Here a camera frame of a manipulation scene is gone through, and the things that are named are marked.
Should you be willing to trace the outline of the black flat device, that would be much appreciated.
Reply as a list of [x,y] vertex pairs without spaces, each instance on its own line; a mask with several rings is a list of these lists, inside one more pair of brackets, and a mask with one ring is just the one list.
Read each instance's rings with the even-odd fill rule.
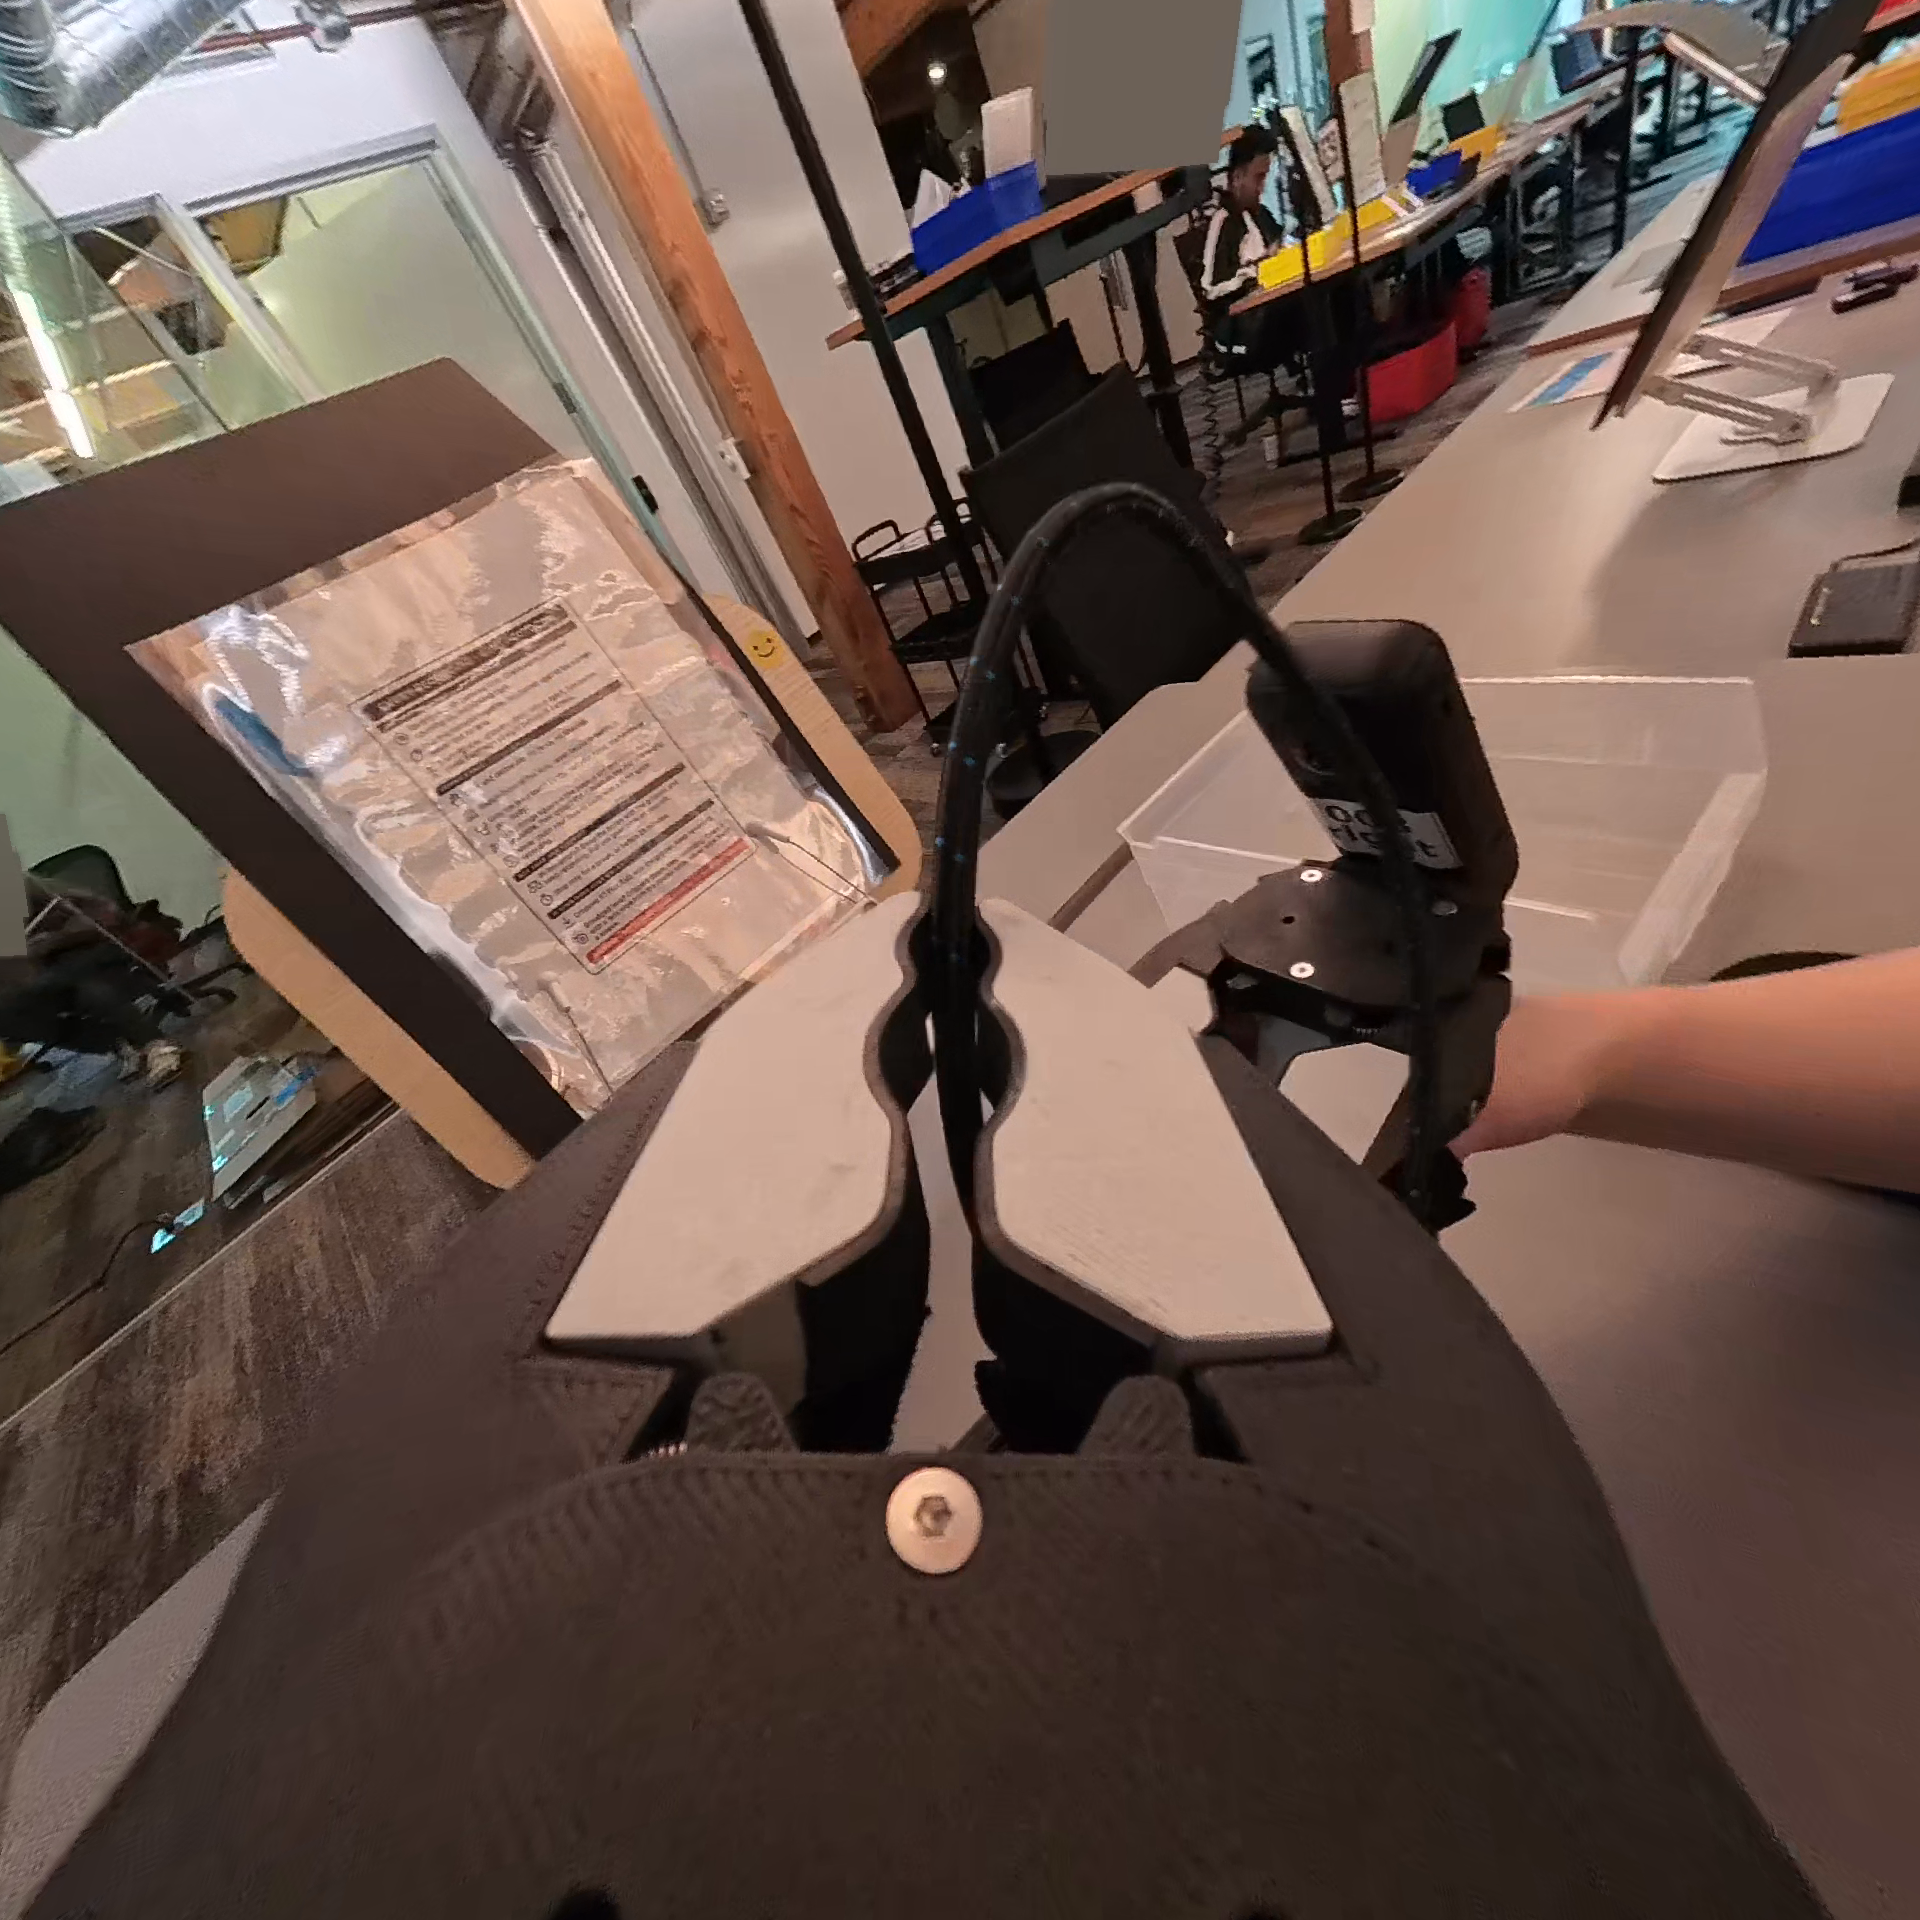
[[1917,635],[1917,543],[1825,566],[1788,639],[1788,657],[1899,655]]

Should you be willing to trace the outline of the large blue bin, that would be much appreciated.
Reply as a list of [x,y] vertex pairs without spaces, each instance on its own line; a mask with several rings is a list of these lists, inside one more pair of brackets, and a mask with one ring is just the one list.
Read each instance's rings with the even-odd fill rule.
[[1808,147],[1742,252],[1742,268],[1917,216],[1917,112]]

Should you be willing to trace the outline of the silver air duct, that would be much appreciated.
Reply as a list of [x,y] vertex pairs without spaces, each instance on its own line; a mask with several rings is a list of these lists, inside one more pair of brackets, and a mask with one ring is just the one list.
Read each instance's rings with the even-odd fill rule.
[[37,134],[95,128],[241,1],[5,1],[1,115]]

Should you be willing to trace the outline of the wooden post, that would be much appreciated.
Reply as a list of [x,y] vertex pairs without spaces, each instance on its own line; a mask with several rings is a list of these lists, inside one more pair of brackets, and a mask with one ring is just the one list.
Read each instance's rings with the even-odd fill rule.
[[918,713],[918,693],[856,577],[827,493],[764,363],[696,199],[648,104],[640,71],[601,1],[517,1],[543,81],[583,137],[612,204],[652,268],[678,332],[748,460],[766,519],[830,655],[876,728]]

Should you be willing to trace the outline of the wooden top desk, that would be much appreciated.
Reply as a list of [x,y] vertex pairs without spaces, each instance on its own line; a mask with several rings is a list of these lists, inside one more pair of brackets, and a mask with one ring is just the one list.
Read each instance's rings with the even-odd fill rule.
[[952,312],[990,289],[1011,299],[1041,299],[1052,283],[1105,256],[1120,256],[1135,297],[1148,407],[1172,456],[1182,465],[1192,465],[1180,377],[1161,308],[1158,233],[1203,211],[1209,191],[1207,165],[1117,175],[997,233],[879,304],[889,341],[897,342],[917,332],[927,336],[972,464],[987,462],[998,443],[980,411],[972,369],[955,341]]

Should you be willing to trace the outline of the yellow storage bins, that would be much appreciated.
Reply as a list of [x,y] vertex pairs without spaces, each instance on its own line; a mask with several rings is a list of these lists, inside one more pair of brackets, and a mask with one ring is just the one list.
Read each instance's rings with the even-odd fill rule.
[[1341,208],[1302,240],[1285,243],[1256,268],[1256,289],[1277,292],[1305,281],[1323,281],[1366,259],[1366,243],[1391,233],[1400,223],[1403,205],[1391,199],[1369,199],[1357,211]]

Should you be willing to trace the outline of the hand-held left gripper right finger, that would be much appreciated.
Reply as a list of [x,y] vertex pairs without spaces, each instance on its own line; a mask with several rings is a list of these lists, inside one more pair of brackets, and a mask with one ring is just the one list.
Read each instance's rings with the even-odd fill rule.
[[1148,987],[998,899],[980,919],[1011,1048],[975,1150],[984,1247],[1167,1368],[1323,1352],[1329,1311],[1200,1047],[1204,981]]

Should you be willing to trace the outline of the blue printed sheet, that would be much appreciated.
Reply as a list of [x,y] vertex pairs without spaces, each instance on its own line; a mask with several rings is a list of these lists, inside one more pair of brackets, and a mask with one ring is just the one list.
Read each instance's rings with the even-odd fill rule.
[[1625,347],[1584,351],[1535,380],[1512,404],[1510,414],[1545,409],[1563,403],[1603,400],[1625,363]]

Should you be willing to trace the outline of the white cardboard box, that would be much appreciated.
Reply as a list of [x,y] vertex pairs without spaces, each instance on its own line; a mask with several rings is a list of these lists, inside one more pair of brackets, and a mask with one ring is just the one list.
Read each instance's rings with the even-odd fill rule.
[[253,1054],[222,1067],[200,1092],[207,1199],[232,1206],[246,1180],[284,1148],[317,1104],[319,1059]]

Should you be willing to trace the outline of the thin dark sign board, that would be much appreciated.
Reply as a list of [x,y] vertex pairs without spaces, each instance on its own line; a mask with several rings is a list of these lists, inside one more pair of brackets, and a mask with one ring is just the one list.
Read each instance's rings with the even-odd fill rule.
[[1844,78],[1859,35],[1861,28],[1836,7],[1792,40],[1753,110],[1740,148],[1671,262],[1592,424],[1622,419],[1644,398],[1691,407],[1693,400],[1675,391],[1669,365],[1681,351],[1704,355],[1715,347],[1696,345],[1696,334],[1717,310],[1744,248]]

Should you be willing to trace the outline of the black framed instruction sign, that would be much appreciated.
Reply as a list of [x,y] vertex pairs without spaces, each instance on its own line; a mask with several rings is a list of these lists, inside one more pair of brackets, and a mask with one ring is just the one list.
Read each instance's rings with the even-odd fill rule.
[[451,358],[5,508],[5,638],[526,1144],[895,857],[603,476]]

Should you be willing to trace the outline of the person's right hand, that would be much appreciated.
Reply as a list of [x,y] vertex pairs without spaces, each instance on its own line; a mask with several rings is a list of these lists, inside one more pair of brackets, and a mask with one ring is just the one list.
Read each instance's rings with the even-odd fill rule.
[[1603,1047],[1600,996],[1516,998],[1497,1038],[1495,1078],[1468,1129],[1461,1161],[1572,1133],[1592,1092]]

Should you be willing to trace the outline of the blue storage bin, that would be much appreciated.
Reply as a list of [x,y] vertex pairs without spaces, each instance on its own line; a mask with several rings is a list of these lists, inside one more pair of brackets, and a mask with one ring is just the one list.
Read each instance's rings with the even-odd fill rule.
[[924,171],[912,205],[910,246],[921,277],[951,268],[990,240],[1037,220],[1045,211],[1045,174],[1028,159],[984,175],[968,189]]

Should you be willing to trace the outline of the clear plastic bin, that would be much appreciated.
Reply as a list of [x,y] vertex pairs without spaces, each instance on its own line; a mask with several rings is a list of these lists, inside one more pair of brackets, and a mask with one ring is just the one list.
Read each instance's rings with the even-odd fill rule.
[[[1507,896],[1520,993],[1659,981],[1689,945],[1760,811],[1767,751],[1745,679],[1468,679],[1468,707],[1520,851]],[[1128,819],[1120,839],[1167,928],[1262,876],[1356,851],[1247,713]]]

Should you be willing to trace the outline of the person's right forearm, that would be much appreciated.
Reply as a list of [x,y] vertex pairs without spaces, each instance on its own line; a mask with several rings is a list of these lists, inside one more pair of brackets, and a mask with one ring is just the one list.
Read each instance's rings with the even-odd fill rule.
[[1917,952],[1616,993],[1569,1129],[1917,1192]]

